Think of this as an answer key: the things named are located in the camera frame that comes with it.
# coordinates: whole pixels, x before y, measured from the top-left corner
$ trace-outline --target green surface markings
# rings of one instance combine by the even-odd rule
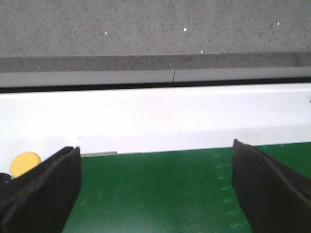
[[[230,166],[231,164],[221,164],[221,165],[216,165],[215,168],[216,169],[221,169],[223,167],[226,167],[226,166]]]
[[[311,177],[311,143],[258,147]],[[251,233],[231,186],[231,148],[82,158],[64,233]]]

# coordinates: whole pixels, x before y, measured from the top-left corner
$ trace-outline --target yellow dot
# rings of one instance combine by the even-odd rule
[[[40,156],[34,152],[25,152],[17,157],[11,163],[11,175],[13,177],[19,177],[33,167],[41,163]]]

